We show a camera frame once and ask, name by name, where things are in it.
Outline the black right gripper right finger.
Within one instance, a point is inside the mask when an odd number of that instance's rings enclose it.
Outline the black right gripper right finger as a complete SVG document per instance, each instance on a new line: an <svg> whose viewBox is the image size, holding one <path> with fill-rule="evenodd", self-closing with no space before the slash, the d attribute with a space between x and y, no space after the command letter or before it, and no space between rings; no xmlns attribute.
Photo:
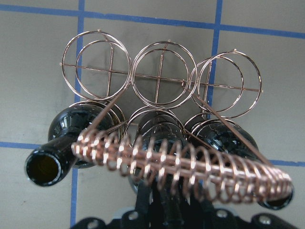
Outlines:
<svg viewBox="0 0 305 229"><path fill-rule="evenodd" d="M256 214L250 222L252 229L298 229L291 223L267 213Z"/></svg>

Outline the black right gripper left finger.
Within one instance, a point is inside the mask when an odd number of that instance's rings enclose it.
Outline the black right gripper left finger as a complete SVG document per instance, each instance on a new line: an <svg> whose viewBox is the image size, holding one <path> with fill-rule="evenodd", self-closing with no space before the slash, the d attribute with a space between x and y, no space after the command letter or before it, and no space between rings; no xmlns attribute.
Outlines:
<svg viewBox="0 0 305 229"><path fill-rule="evenodd" d="M80 220L71 229L107 229L107 224L99 218L88 217Z"/></svg>

